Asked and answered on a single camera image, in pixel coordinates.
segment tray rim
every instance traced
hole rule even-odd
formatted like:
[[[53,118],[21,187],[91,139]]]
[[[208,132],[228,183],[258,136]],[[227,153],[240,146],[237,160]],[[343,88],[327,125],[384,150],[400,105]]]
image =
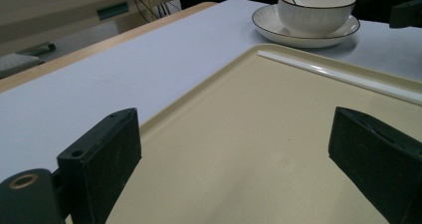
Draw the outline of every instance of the tray rim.
[[[210,85],[214,81],[218,80],[223,74],[228,73],[230,70],[237,67],[238,63],[241,63],[243,60],[247,60],[249,58],[249,56],[251,56],[251,55],[258,56],[258,51],[263,51],[263,50],[267,51],[267,52],[277,53],[277,54],[283,53],[284,56],[286,56],[286,54],[288,54],[286,57],[289,57],[289,58],[301,57],[302,61],[303,60],[313,60],[313,59],[315,59],[320,64],[323,63],[324,66],[330,67],[330,68],[332,68],[336,71],[349,71],[350,73],[361,74],[365,78],[374,78],[376,81],[382,81],[384,83],[387,83],[389,85],[393,85],[393,86],[398,87],[400,89],[404,89],[404,90],[408,90],[408,91],[412,91],[412,92],[422,94],[422,82],[410,80],[410,79],[407,79],[407,78],[403,78],[403,77],[399,77],[399,76],[395,76],[395,75],[391,75],[391,74],[387,74],[387,73],[382,73],[380,71],[375,71],[375,70],[368,69],[368,68],[363,68],[363,67],[358,66],[358,65],[354,65],[354,64],[351,64],[351,63],[335,60],[335,59],[332,59],[332,58],[316,55],[316,54],[313,54],[313,53],[301,51],[301,50],[298,50],[298,49],[295,49],[295,48],[290,48],[290,47],[286,47],[286,46],[279,45],[279,44],[264,43],[264,44],[255,45],[254,47],[248,49],[247,51],[245,51],[244,53],[242,53],[241,55],[239,55],[238,57],[236,57],[235,59],[230,61],[222,69],[220,69],[219,71],[217,71],[216,73],[211,75],[209,78],[207,78],[206,80],[201,82],[196,87],[192,88],[190,91],[188,91],[186,94],[184,94],[180,98],[176,99],[173,103],[169,104],[167,107],[162,109],[160,112],[155,114],[153,117],[146,120],[144,123],[142,123],[140,125],[140,129],[141,129],[142,133],[147,133],[150,130],[153,130],[153,127],[156,124],[159,124],[160,121],[162,119],[164,119],[168,114],[172,113],[172,111],[175,111],[180,106],[182,106],[186,101],[190,100],[195,95],[199,94],[202,90],[204,90],[206,87],[208,87],[208,85]],[[384,94],[384,93],[380,93],[380,92],[377,92],[377,91],[369,90],[369,89],[359,87],[359,86],[356,86],[356,85],[353,85],[353,84],[349,84],[349,85],[354,86],[354,87],[358,87],[358,88],[361,88],[361,89],[364,89],[364,90],[367,90],[367,91],[375,92],[375,93],[378,93],[378,94],[381,94],[381,95],[384,95],[384,96],[387,96],[387,97],[391,97],[393,99],[398,99],[398,100],[401,100],[401,101],[406,102],[406,103],[410,103],[410,104],[418,106],[418,107],[422,107],[422,105],[415,104],[415,103],[412,103],[412,102],[409,102],[409,101],[405,101],[405,100],[400,99],[398,97],[390,96],[389,94]]]

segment bowl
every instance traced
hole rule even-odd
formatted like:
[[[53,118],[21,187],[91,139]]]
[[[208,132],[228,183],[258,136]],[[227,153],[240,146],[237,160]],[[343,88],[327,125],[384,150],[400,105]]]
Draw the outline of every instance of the bowl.
[[[279,0],[280,20],[301,36],[321,37],[339,29],[349,18],[356,0]]]

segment white table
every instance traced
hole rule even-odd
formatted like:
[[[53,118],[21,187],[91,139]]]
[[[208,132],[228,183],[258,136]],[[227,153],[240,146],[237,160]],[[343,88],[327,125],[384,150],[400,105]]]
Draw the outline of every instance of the white table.
[[[145,123],[234,58],[268,43],[251,20],[265,4],[228,0],[0,94],[0,179],[57,168],[56,156],[107,114]],[[361,21],[344,43],[307,50],[422,81],[422,31]]]

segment plate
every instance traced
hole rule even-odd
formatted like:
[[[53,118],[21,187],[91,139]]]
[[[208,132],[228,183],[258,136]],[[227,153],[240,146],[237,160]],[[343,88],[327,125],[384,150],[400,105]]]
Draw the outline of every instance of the plate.
[[[333,33],[320,38],[302,37],[284,27],[279,18],[277,4],[268,5],[255,11],[252,15],[252,21],[264,37],[273,42],[296,48],[322,48],[333,46],[341,43],[360,28],[359,21],[350,15],[344,25]]]

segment tray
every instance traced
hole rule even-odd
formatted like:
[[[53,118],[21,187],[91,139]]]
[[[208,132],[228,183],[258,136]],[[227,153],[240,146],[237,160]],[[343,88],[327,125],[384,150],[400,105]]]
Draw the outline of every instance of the tray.
[[[386,223],[328,157],[335,107],[422,140],[422,107],[262,58],[271,52],[420,84],[278,45],[260,45],[140,128],[142,160],[108,223]]]

